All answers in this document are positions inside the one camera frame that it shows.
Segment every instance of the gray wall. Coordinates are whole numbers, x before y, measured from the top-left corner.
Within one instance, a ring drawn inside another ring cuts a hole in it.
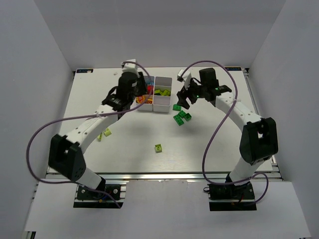
[[[319,239],[319,1],[288,0],[250,70],[259,108],[277,122],[277,161]]]
[[[0,234],[21,237],[36,181],[25,149],[33,132],[65,110],[72,72],[33,0],[0,1]],[[51,127],[35,141],[33,169],[44,175]]]
[[[80,67],[250,67],[285,0],[35,0],[65,59]]]

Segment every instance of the robotic arm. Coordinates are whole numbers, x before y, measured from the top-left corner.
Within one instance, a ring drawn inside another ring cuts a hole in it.
[[[200,81],[192,78],[189,71],[186,71],[183,77],[181,77],[182,73],[183,70],[177,76],[178,81],[184,82],[183,88],[177,93],[178,105],[189,109],[187,98],[192,104],[198,98],[205,98],[216,108],[228,113],[234,102],[234,94],[226,85],[219,86],[214,68],[200,70]],[[226,177],[226,182],[236,182],[251,177],[264,161],[278,152],[277,130],[272,118],[262,118],[240,101],[236,101],[229,117],[242,131],[239,147],[241,158],[234,170]],[[232,191],[247,185],[247,182],[235,183]]]
[[[124,115],[124,113],[110,116],[103,116],[103,114],[125,112],[130,108],[135,97],[147,93],[147,85],[142,72],[137,71],[137,65],[126,63],[122,65],[122,71],[118,86],[109,91],[102,104],[95,111],[98,117],[85,120],[80,126],[64,136],[56,134],[50,145],[50,167],[72,182],[99,191],[105,190],[105,179],[86,167],[83,154],[103,130]]]

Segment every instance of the tabletop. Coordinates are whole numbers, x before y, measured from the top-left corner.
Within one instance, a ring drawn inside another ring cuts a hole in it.
[[[199,79],[198,71],[206,67],[193,67],[190,72]],[[234,91],[229,76],[214,67],[220,85]],[[180,67],[147,68],[151,76],[171,77],[171,102],[169,113],[133,111],[109,126],[112,134],[95,140],[86,150],[87,167],[97,173],[175,173],[201,172],[204,150],[216,127],[225,116],[219,109],[204,99],[199,99],[189,110],[192,119],[178,126],[172,110],[177,103],[177,92],[183,83],[176,80]],[[238,98],[254,111],[251,96],[242,71],[230,71],[238,87]],[[76,73],[64,117],[93,114],[108,91],[118,84],[120,68],[94,69],[91,73]],[[65,121],[60,134],[70,132],[84,119]],[[240,158],[241,131],[227,119],[220,129],[207,154],[207,172],[232,171]],[[155,152],[161,144],[162,152]],[[270,161],[258,171],[272,171]]]

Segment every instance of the purple cable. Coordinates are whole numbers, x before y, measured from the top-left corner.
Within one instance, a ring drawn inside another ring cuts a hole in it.
[[[219,63],[216,62],[216,61],[211,61],[211,60],[196,61],[196,62],[190,64],[190,65],[183,71],[183,73],[181,74],[181,77],[184,75],[184,73],[185,73],[190,67],[192,67],[193,65],[196,65],[196,64],[198,64],[198,63],[203,63],[203,62],[208,62],[208,63],[216,64],[217,66],[221,67],[221,68],[228,74],[228,76],[230,77],[231,81],[232,81],[233,84],[234,84],[234,88],[235,88],[235,100],[234,100],[234,103],[232,104],[232,106],[230,107],[229,111],[227,112],[227,114],[226,114],[225,117],[223,118],[223,120],[222,120],[222,121],[219,123],[219,125],[217,126],[215,132],[213,133],[212,137],[210,138],[210,140],[209,140],[209,142],[208,142],[208,144],[207,144],[207,147],[206,147],[206,149],[205,149],[205,151],[204,151],[203,160],[202,160],[202,165],[201,165],[202,174],[203,174],[203,176],[204,176],[204,178],[205,178],[205,180],[206,180],[207,182],[209,182],[209,183],[211,183],[211,184],[214,184],[214,185],[221,185],[221,186],[223,186],[223,185],[233,185],[233,184],[236,184],[236,183],[246,182],[246,181],[249,181],[250,179],[256,177],[256,176],[259,175],[259,174],[264,175],[265,178],[266,178],[266,188],[265,188],[265,191],[264,191],[264,193],[262,194],[262,196],[255,201],[255,203],[257,203],[257,202],[259,202],[260,200],[262,200],[262,198],[266,195],[266,192],[267,192],[267,190],[268,190],[269,179],[268,179],[268,177],[267,177],[267,175],[266,175],[265,173],[256,173],[256,174],[254,174],[254,175],[253,175],[252,177],[250,177],[250,178],[238,180],[238,181],[235,181],[235,182],[229,182],[229,183],[216,183],[216,182],[213,182],[213,181],[209,180],[209,179],[207,178],[207,176],[206,176],[206,173],[205,173],[205,161],[206,161],[206,156],[207,156],[209,147],[210,147],[211,143],[213,142],[215,136],[217,135],[219,129],[221,128],[221,126],[224,124],[224,122],[226,121],[226,119],[229,117],[230,113],[231,113],[232,110],[234,109],[234,107],[235,107],[235,105],[236,105],[236,100],[237,100],[237,97],[238,97],[238,89],[237,89],[236,82],[235,82],[234,78],[232,77],[232,75],[229,73],[229,71],[228,71],[223,65],[219,64]]]
[[[123,64],[126,64],[126,63],[132,63],[132,64],[135,64],[137,66],[139,66],[146,74],[149,78],[150,75],[149,73],[147,72],[147,70],[141,66],[139,63],[137,62],[133,62],[133,61],[124,61]],[[149,97],[151,96],[151,92],[150,94],[148,95],[148,97],[143,101],[143,103],[139,104],[138,106],[132,108],[132,109],[129,109],[129,110],[126,110],[126,111],[121,111],[121,112],[112,112],[112,113],[104,113],[104,114],[100,114],[99,116],[101,117],[104,117],[104,116],[113,116],[113,115],[119,115],[119,114],[124,114],[124,113],[128,113],[128,112],[131,112],[131,111],[134,111],[136,109],[138,109],[139,107],[141,107],[148,99]],[[54,124],[54,123],[58,123],[58,122],[62,122],[62,121],[67,121],[67,120],[77,120],[77,119],[86,119],[86,118],[96,118],[98,117],[98,115],[86,115],[86,116],[75,116],[75,117],[68,117],[68,118],[63,118],[63,119],[56,119],[56,120],[53,120],[49,123],[46,123],[45,125],[41,126],[33,135],[32,137],[30,138],[29,142],[28,142],[28,145],[26,147],[26,153],[25,153],[25,157],[26,157],[26,164],[27,164],[27,167],[28,167],[28,170],[30,172],[30,174],[39,182],[41,183],[47,183],[47,184],[64,184],[64,183],[73,183],[71,181],[60,181],[60,182],[51,182],[51,181],[46,181],[46,180],[43,180],[41,178],[39,178],[38,176],[36,176],[36,174],[34,173],[34,171],[32,170],[31,168],[31,164],[30,164],[30,148],[31,148],[31,144],[34,140],[34,138],[38,135],[38,133],[40,133],[44,128],[48,127],[49,125],[51,124]],[[90,191],[92,192],[96,192],[96,193],[102,193],[106,196],[108,196],[109,198],[112,199],[112,201],[114,201],[114,203],[120,208],[120,205],[115,201],[115,199],[108,193],[106,192],[103,192],[103,191],[99,191],[99,190],[95,190],[95,189],[92,189],[92,188],[88,188]]]

